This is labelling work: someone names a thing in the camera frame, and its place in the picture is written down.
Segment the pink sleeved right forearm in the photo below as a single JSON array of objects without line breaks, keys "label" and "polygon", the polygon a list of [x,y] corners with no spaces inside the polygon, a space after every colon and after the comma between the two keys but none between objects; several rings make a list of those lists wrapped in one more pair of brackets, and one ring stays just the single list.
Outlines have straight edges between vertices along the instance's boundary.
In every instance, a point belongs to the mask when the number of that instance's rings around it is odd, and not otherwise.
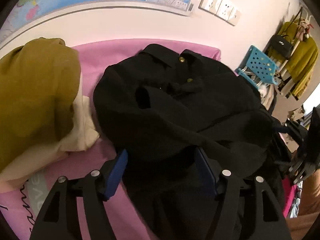
[{"label": "pink sleeved right forearm", "polygon": [[292,239],[303,239],[319,215],[319,170],[303,182],[301,202],[296,218],[286,223]]}]

